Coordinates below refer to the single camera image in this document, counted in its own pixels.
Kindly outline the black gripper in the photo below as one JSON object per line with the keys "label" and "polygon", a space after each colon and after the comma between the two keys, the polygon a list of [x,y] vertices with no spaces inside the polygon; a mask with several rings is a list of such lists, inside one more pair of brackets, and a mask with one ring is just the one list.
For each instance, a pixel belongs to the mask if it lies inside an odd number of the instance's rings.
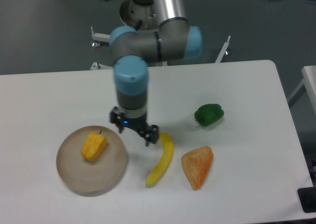
{"label": "black gripper", "polygon": [[137,115],[130,115],[128,112],[121,111],[118,107],[113,107],[110,111],[110,123],[118,128],[122,133],[125,128],[131,129],[145,140],[145,146],[156,144],[159,139],[159,127],[147,124],[147,113],[142,112]]}

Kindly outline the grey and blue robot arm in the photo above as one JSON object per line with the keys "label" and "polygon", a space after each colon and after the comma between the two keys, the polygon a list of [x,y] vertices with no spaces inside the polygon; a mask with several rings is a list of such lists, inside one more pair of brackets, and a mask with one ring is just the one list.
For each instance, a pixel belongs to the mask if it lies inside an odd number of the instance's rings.
{"label": "grey and blue robot arm", "polygon": [[186,18],[182,0],[131,0],[135,26],[120,26],[110,34],[118,105],[110,123],[129,128],[147,144],[155,144],[159,127],[147,123],[148,65],[199,56],[202,34]]}

